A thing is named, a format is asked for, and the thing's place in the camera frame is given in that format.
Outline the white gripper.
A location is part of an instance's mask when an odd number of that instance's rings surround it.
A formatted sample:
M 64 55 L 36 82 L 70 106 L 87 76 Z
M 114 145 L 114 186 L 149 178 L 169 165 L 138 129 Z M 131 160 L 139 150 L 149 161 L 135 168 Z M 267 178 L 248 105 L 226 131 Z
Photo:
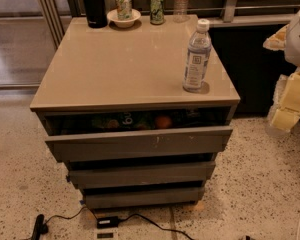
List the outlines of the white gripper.
M 290 76 L 279 77 L 269 110 L 269 125 L 289 132 L 300 120 L 300 10 L 288 26 L 267 38 L 263 47 L 272 51 L 284 50 L 285 59 L 298 66 Z

